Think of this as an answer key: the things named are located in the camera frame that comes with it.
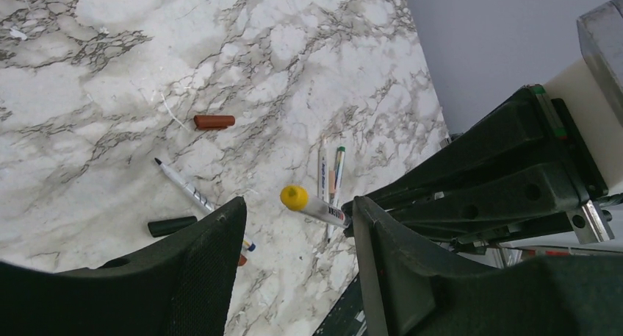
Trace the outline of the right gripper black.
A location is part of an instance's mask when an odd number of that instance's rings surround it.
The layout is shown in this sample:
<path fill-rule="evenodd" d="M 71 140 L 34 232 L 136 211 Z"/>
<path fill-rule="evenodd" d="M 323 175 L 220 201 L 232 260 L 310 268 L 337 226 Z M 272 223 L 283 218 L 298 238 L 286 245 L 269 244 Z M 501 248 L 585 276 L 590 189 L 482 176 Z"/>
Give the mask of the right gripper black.
<path fill-rule="evenodd" d="M 622 193 L 622 0 L 577 19 L 581 58 L 545 85 L 564 100 L 605 180 Z M 522 87 L 451 144 L 366 197 L 436 242 L 501 243 L 574 232 L 609 239 L 591 186 L 566 168 L 566 130 L 541 85 Z"/>

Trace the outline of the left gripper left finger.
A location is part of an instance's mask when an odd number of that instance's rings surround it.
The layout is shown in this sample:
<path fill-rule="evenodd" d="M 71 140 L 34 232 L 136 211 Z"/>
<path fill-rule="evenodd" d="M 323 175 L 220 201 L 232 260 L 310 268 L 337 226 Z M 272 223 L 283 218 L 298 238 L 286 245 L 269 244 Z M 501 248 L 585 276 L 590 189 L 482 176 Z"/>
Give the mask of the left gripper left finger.
<path fill-rule="evenodd" d="M 57 274 L 1 264 L 3 335 L 222 335 L 247 207 L 199 222 L 99 268 Z"/>

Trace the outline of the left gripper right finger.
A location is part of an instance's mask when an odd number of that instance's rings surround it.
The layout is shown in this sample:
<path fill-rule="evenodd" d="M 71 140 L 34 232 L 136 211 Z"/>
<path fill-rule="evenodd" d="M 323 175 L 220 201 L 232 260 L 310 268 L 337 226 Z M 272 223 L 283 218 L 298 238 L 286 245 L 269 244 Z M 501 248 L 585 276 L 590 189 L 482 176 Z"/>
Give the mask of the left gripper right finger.
<path fill-rule="evenodd" d="M 353 202 L 370 335 L 620 335 L 622 257 L 538 256 L 508 268 L 474 262 Z"/>

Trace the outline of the white marker yellow end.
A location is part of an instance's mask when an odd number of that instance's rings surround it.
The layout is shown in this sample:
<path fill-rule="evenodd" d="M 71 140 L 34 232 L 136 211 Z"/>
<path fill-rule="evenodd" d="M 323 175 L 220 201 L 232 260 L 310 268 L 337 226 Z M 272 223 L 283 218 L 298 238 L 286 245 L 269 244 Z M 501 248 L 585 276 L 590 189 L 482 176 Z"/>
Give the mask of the white marker yellow end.
<path fill-rule="evenodd" d="M 281 190 L 282 204 L 293 212 L 308 215 L 318 221 L 347 229 L 352 219 L 339 208 L 332 206 L 322 199 L 308 194 L 301 186 L 288 185 Z"/>

